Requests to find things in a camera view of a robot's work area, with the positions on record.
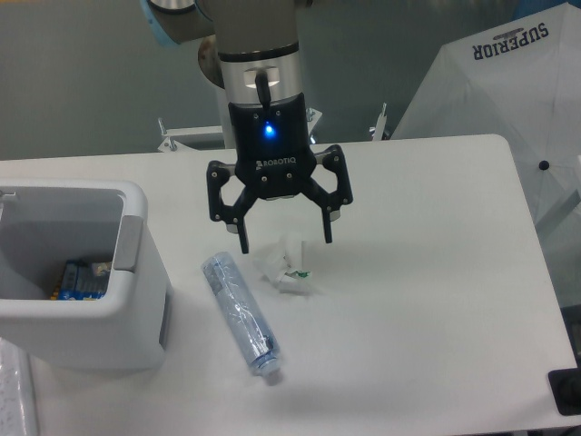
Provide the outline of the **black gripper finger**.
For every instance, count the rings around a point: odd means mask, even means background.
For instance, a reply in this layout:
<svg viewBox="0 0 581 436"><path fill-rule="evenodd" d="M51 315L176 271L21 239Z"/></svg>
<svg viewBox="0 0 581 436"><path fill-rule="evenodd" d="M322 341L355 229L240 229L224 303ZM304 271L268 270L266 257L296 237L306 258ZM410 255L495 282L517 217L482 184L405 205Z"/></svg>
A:
<svg viewBox="0 0 581 436"><path fill-rule="evenodd" d="M340 208L353 202L348 166L338 144L314 154L316 164L335 174L337 188L328 193L310 177L302 186L302 193L321 210L325 243L332 243L331 223L340 217Z"/></svg>
<svg viewBox="0 0 581 436"><path fill-rule="evenodd" d="M241 252L250 252L245 215L257 200L257 194L244 186L240 196L233 205L227 205L222 199L222 187L235 175L235 165L212 160L208 163L206 183L210 219L224 222L230 233L239 236Z"/></svg>

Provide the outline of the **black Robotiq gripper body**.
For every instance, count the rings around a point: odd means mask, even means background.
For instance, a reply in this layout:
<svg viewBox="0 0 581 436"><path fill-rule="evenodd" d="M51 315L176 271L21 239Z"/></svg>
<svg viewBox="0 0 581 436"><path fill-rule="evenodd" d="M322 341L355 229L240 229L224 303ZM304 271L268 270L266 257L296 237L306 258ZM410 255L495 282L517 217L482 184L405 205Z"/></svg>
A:
<svg viewBox="0 0 581 436"><path fill-rule="evenodd" d="M268 200L302 192L316 160L310 149L304 94L273 103L229 104L237 150L235 175L257 197ZM260 139L259 122L269 122L281 132L274 139Z"/></svg>

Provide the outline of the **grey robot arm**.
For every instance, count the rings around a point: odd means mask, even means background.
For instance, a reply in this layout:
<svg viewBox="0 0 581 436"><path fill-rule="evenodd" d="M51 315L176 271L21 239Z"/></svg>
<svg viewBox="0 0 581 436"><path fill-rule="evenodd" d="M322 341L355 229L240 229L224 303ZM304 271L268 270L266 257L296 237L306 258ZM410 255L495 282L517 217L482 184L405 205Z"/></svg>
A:
<svg viewBox="0 0 581 436"><path fill-rule="evenodd" d="M209 214L249 251L244 218L257 200L302 194L321 209L326 243L342 206L352 203L348 167L337 144L311 149L300 75L296 11L308 1L143 1L161 43L206 36L216 54L237 160L211 161Z"/></svg>

